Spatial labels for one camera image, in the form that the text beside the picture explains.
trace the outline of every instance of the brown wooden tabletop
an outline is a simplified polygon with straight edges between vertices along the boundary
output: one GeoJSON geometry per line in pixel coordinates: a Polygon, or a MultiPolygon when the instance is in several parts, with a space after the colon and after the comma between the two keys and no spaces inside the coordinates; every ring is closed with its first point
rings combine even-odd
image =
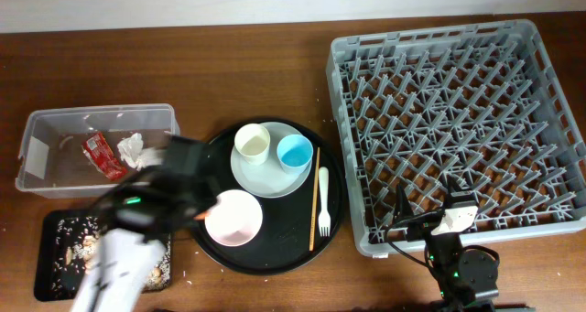
{"type": "MultiPolygon", "coordinates": [[[[334,38],[511,18],[537,24],[578,126],[586,133],[586,112],[581,109],[586,91],[585,13],[0,35],[2,310],[62,311],[71,306],[71,301],[40,303],[33,297],[41,224],[51,210],[89,202],[44,199],[15,189],[16,157],[31,112],[167,102],[175,108],[181,134],[198,139],[248,117],[276,115],[307,126],[339,150],[337,130],[329,121],[325,76],[334,38]]],[[[488,246],[502,260],[496,304],[525,303],[539,311],[586,306],[586,231],[488,246]]],[[[173,250],[171,287],[141,295],[137,311],[408,311],[413,304],[440,299],[435,280],[423,267],[400,255],[384,260],[360,255],[349,215],[322,255],[282,275],[227,270],[185,231],[177,235],[173,250]]]]}

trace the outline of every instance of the gray plate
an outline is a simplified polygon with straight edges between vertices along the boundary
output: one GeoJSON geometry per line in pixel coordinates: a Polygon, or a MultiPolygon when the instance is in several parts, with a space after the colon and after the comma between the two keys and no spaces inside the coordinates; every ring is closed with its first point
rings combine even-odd
{"type": "Polygon", "coordinates": [[[301,133],[288,124],[270,122],[261,125],[271,135],[268,159],[262,165],[253,166],[240,156],[236,148],[233,148],[230,155],[232,173],[240,186],[257,197],[269,199],[284,197],[305,182],[311,171],[311,165],[300,175],[286,174],[278,162],[277,146],[285,136],[301,133]]]}

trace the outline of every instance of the blue cup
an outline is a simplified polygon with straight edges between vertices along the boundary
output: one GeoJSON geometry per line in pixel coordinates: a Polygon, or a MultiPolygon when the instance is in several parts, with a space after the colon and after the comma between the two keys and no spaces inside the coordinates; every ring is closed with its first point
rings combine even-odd
{"type": "Polygon", "coordinates": [[[301,134],[290,134],[278,142],[277,157],[283,171],[299,175],[311,163],[313,145],[301,134]]]}

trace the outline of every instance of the white wall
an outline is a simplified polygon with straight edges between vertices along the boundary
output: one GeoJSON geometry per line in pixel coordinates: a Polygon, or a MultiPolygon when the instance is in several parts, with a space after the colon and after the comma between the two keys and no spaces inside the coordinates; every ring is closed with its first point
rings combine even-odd
{"type": "Polygon", "coordinates": [[[586,10],[586,0],[0,0],[0,32],[586,10]]]}

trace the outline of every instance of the fork handle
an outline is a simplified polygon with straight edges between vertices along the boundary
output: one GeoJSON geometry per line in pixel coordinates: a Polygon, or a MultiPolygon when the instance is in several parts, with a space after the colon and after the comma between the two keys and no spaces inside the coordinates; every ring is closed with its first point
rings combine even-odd
{"type": "Polygon", "coordinates": [[[320,177],[320,201],[321,201],[320,212],[323,212],[323,211],[328,212],[328,185],[329,185],[329,181],[330,181],[330,171],[328,171],[328,168],[321,167],[319,177],[320,177]]]}

